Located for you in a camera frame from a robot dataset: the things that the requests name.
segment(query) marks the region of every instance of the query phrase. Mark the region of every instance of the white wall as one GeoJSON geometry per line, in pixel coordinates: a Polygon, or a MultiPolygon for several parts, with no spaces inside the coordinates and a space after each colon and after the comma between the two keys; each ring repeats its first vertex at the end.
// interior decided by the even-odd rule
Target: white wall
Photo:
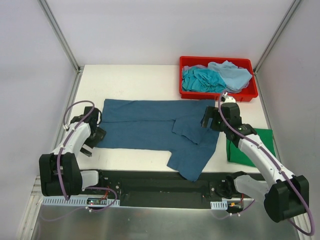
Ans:
{"type": "Polygon", "coordinates": [[[0,239],[16,239],[75,72],[36,0],[0,1],[0,239]]]}
{"type": "Polygon", "coordinates": [[[310,183],[320,231],[320,1],[302,2],[258,72],[283,163],[310,183]]]}
{"type": "Polygon", "coordinates": [[[175,65],[180,56],[255,66],[293,0],[47,0],[80,65],[175,65]]]}

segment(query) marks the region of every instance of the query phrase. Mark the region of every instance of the white tabletop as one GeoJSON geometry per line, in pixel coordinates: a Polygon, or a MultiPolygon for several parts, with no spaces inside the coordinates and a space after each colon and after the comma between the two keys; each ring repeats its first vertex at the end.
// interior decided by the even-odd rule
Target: white tabletop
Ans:
{"type": "MultiPolygon", "coordinates": [[[[102,111],[105,99],[180,100],[179,66],[86,65],[75,102],[91,100],[102,111]]],[[[74,106],[71,117],[83,114],[84,106],[85,103],[74,106]]],[[[249,103],[239,103],[239,107],[243,123],[248,123],[254,128],[268,128],[259,97],[254,98],[249,103]]],[[[77,161],[82,170],[174,172],[167,167],[170,156],[169,151],[94,148],[92,149],[92,157],[80,153],[77,161]]],[[[203,172],[237,171],[259,172],[255,167],[228,163],[226,137],[224,133],[220,133],[216,151],[203,172]]]]}

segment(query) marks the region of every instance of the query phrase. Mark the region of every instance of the red plastic tray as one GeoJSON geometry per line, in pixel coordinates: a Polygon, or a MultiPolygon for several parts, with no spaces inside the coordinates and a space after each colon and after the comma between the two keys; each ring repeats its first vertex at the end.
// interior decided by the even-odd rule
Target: red plastic tray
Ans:
{"type": "Polygon", "coordinates": [[[208,66],[210,62],[216,62],[222,64],[224,61],[228,60],[238,67],[247,69],[253,76],[250,79],[248,87],[244,88],[239,93],[229,93],[233,96],[237,102],[250,102],[253,98],[258,96],[257,85],[254,77],[254,71],[252,69],[251,61],[244,58],[228,58],[228,57],[202,57],[202,56],[181,56],[180,57],[180,82],[179,82],[179,92],[182,99],[215,99],[218,100],[220,93],[210,93],[210,92],[194,92],[194,91],[183,91],[182,90],[182,70],[184,66],[195,66],[204,65],[208,66]]]}

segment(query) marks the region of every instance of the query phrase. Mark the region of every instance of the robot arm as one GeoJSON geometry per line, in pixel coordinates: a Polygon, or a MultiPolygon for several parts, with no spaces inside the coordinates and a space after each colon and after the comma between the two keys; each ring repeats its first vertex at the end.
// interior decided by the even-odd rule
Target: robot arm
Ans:
{"type": "Polygon", "coordinates": [[[224,183],[215,189],[215,192],[227,199],[239,193],[250,196],[264,205],[267,214],[274,222],[304,214],[306,212],[305,207],[282,172],[288,176],[306,204],[309,205],[309,183],[307,179],[303,175],[295,176],[288,170],[268,151],[254,128],[249,124],[242,123],[239,106],[233,97],[225,96],[221,111],[227,123],[245,138],[239,136],[227,126],[217,107],[208,106],[206,108],[201,121],[202,127],[207,127],[209,119],[212,119],[210,128],[224,132],[226,138],[250,158],[261,172],[266,183],[254,180],[241,171],[228,175],[224,183]]]}
{"type": "MultiPolygon", "coordinates": [[[[99,109],[94,108],[88,117],[77,127],[76,125],[83,117],[90,112],[92,107],[84,108],[83,115],[75,116],[70,121],[70,126],[62,140],[62,143],[69,137],[67,144],[63,146],[60,157],[60,171],[63,185],[67,195],[79,195],[82,189],[95,186],[99,182],[99,173],[96,170],[80,171],[77,156],[80,152],[91,157],[92,153],[83,148],[87,145],[95,147],[106,135],[106,132],[98,127],[99,109]]],[[[41,155],[39,159],[41,191],[44,196],[62,196],[63,192],[59,182],[57,159],[62,144],[57,146],[49,154],[41,155]]]]}

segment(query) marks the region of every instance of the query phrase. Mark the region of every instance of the green cloth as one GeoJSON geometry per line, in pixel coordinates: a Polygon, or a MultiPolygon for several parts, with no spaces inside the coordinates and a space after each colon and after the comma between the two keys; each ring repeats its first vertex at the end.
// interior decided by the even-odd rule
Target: green cloth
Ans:
{"type": "MultiPolygon", "coordinates": [[[[266,148],[275,156],[272,130],[259,128],[255,128],[255,130],[266,148]]],[[[228,139],[226,140],[226,156],[230,163],[255,167],[253,162],[228,139]]]]}

